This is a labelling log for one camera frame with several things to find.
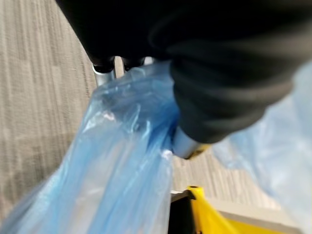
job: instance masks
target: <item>floor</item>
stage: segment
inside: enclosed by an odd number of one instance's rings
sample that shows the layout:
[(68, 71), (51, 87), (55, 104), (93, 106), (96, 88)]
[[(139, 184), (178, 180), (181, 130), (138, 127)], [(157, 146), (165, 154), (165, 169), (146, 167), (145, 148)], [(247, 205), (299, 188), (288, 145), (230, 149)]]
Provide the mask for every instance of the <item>floor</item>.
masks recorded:
[[(91, 64), (53, 0), (0, 0), (0, 222), (60, 164), (95, 88)], [(207, 152), (175, 159), (174, 189), (279, 209)]]

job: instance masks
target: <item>yellow plastic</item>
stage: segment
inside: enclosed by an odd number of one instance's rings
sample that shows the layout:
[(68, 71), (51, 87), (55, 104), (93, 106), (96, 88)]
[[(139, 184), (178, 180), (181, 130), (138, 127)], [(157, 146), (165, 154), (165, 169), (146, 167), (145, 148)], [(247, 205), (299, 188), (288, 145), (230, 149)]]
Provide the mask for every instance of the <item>yellow plastic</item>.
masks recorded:
[(196, 199), (192, 199), (192, 210), (198, 234), (283, 234), (250, 224), (227, 220), (206, 201), (204, 190), (188, 187)]

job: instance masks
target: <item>black sleeve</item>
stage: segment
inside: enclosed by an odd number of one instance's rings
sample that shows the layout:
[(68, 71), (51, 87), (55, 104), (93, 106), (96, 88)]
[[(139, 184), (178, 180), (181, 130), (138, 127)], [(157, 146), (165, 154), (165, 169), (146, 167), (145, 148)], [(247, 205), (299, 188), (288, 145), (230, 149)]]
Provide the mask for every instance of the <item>black sleeve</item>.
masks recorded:
[(173, 57), (180, 126), (203, 143), (259, 120), (312, 55), (311, 1), (232, 2), (186, 7), (151, 36)]

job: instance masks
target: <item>trash bag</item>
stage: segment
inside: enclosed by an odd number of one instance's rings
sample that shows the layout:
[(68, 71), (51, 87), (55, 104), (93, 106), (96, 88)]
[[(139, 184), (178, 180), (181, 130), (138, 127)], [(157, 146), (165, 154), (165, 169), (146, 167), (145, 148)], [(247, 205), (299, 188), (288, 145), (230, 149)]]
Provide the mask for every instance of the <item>trash bag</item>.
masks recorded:
[(97, 88), (59, 169), (11, 213), (1, 234), (164, 234), (178, 109), (169, 64)]
[(264, 117), (213, 146), (229, 168), (244, 168), (260, 187), (312, 233), (312, 63), (295, 75), (291, 95)]

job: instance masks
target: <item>black plastic part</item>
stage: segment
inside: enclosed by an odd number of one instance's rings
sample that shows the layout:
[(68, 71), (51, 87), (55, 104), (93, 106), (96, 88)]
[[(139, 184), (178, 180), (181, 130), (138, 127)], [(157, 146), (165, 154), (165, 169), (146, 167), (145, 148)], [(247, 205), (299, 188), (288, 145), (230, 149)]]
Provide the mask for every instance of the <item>black plastic part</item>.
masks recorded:
[(191, 199), (193, 194), (186, 190), (172, 195), (168, 234), (196, 234)]
[(144, 64), (145, 58), (138, 58), (138, 59), (128, 59), (128, 58), (121, 58), (123, 62), (123, 67), (125, 71), (129, 71), (133, 67), (140, 67)]
[(114, 57), (109, 57), (106, 59), (102, 59), (101, 64), (93, 64), (94, 70), (99, 73), (109, 73), (115, 68)]

